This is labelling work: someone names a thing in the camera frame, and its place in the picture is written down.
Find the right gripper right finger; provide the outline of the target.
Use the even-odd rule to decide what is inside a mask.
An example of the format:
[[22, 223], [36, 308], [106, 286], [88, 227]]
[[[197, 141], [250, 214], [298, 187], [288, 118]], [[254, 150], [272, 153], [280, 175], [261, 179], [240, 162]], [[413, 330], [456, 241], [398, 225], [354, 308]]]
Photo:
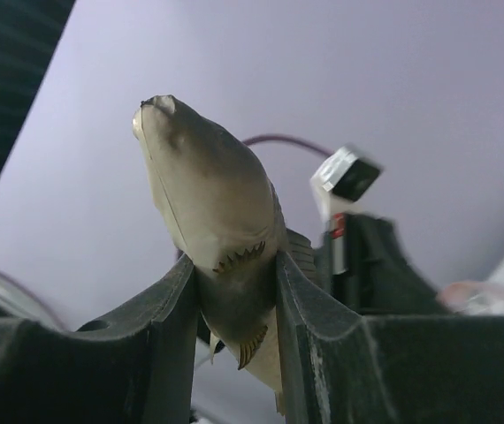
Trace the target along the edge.
[[289, 423], [504, 423], [504, 316], [361, 316], [277, 258]]

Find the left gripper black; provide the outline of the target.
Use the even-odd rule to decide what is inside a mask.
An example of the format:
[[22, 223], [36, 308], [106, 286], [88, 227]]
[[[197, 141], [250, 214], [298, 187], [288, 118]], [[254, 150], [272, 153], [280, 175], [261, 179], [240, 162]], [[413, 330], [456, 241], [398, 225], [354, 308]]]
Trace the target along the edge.
[[322, 240], [317, 275], [323, 290], [356, 313], [449, 313], [405, 257], [393, 222], [342, 212], [327, 221]]

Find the silver fish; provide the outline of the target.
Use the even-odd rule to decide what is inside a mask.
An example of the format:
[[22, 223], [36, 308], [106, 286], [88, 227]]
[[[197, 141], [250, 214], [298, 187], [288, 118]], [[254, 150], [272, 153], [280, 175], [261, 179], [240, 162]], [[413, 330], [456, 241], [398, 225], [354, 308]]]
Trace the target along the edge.
[[153, 202], [173, 244], [195, 267], [210, 347], [269, 387], [288, 413], [276, 307], [276, 258], [289, 254], [316, 283], [313, 249], [286, 225], [257, 155], [173, 95], [143, 100], [132, 121]]

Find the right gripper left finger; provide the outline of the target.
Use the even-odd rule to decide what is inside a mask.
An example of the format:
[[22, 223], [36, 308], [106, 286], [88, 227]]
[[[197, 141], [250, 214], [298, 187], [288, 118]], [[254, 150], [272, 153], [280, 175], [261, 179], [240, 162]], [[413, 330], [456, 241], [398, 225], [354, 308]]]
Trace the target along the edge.
[[187, 423], [197, 300], [187, 257], [107, 314], [65, 331], [0, 280], [0, 423]]

